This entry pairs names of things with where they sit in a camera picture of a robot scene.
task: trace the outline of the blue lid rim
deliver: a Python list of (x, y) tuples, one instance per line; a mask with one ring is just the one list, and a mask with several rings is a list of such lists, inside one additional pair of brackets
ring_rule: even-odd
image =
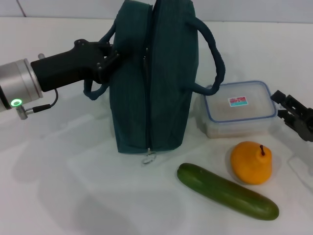
[[(266, 85), (265, 82), (263, 81), (259, 81), (259, 80), (252, 80), (252, 81), (245, 81), (245, 82), (233, 82), (233, 83), (225, 83), (225, 84), (221, 84), (220, 86), (226, 86), (226, 85), (234, 85), (234, 84), (243, 84), (243, 83), (261, 83), (262, 85), (265, 86), (267, 92), (268, 92), (268, 95), (270, 96), (270, 91), (269, 91), (269, 88), (268, 86)], [(244, 119), (233, 119), (233, 120), (227, 120), (227, 121), (216, 121), (212, 118), (211, 114), (210, 114), (210, 111), (209, 111), (209, 107), (207, 105), (207, 101), (206, 101), (206, 96), (203, 95), (203, 98), (204, 98), (204, 102), (205, 102), (205, 107), (206, 107), (206, 112), (208, 114), (208, 117), (209, 119), (214, 122), (214, 123), (226, 123), (226, 122), (238, 122), (238, 121), (249, 121), (249, 120), (258, 120), (258, 119), (265, 119), (265, 118), (273, 118), (277, 115), (277, 109), (275, 107), (275, 104), (274, 102), (271, 100), (272, 102), (272, 105), (273, 105), (273, 109), (274, 109), (274, 114), (273, 115), (270, 115), (270, 116), (264, 116), (264, 117), (251, 117), (251, 118), (244, 118)]]

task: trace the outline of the white table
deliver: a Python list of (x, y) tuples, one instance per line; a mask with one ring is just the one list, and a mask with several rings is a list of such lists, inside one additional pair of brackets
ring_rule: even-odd
[[(97, 41), (111, 20), (0, 18), (0, 64)], [(313, 25), (207, 23), (226, 64), (226, 82), (263, 80), (313, 107)], [(212, 83), (213, 60), (200, 38), (197, 81)], [(119, 154), (105, 94), (90, 101), (79, 82), (59, 89), (51, 110), (19, 120), (0, 114), (0, 234), (3, 235), (309, 235), (313, 233), (312, 145), (278, 120), (272, 134), (209, 140), (190, 117), (183, 145), (142, 167)], [(51, 103), (54, 92), (34, 104)], [(233, 180), (230, 149), (256, 141), (273, 152), (273, 176), (247, 186), (280, 208), (259, 221), (218, 205), (175, 177), (184, 162)]]

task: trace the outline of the plastic food container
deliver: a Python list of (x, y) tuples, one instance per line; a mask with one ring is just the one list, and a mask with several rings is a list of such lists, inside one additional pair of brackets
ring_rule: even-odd
[(201, 100), (209, 138), (266, 132), (277, 116), (269, 89), (261, 81), (222, 84), (215, 95), (203, 96)]

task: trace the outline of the bag handle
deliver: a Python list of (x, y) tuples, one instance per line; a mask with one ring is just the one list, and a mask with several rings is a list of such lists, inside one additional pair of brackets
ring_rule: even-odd
[[(109, 31), (100, 39), (100, 43), (108, 43), (115, 33), (115, 21), (112, 25), (112, 27), (109, 29)], [(96, 91), (91, 91), (92, 88), (92, 82), (93, 80), (91, 79), (85, 79), (84, 80), (84, 94), (91, 100), (96, 100), (100, 95), (102, 95), (107, 88), (109, 87), (109, 83), (107, 84), (102, 84), (101, 87), (96, 90)]]
[(199, 20), (197, 17), (191, 15), (187, 16), (186, 23), (196, 28), (203, 35), (203, 37), (205, 38), (209, 45), (216, 67), (216, 77), (212, 88), (207, 89), (198, 85), (197, 83), (193, 83), (191, 85), (189, 84), (186, 86), (186, 88), (199, 94), (213, 95), (219, 90), (220, 84), (224, 81), (225, 76), (224, 61), (216, 48), (216, 43), (213, 34), (211, 33), (210, 29), (206, 26), (206, 24)]

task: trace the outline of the pear stem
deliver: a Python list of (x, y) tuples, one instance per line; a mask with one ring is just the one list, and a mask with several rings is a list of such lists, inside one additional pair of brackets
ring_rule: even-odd
[(263, 149), (263, 145), (260, 145), (260, 148), (261, 148), (261, 154), (262, 154), (262, 156), (264, 156), (265, 155), (265, 152), (264, 152), (264, 149)]

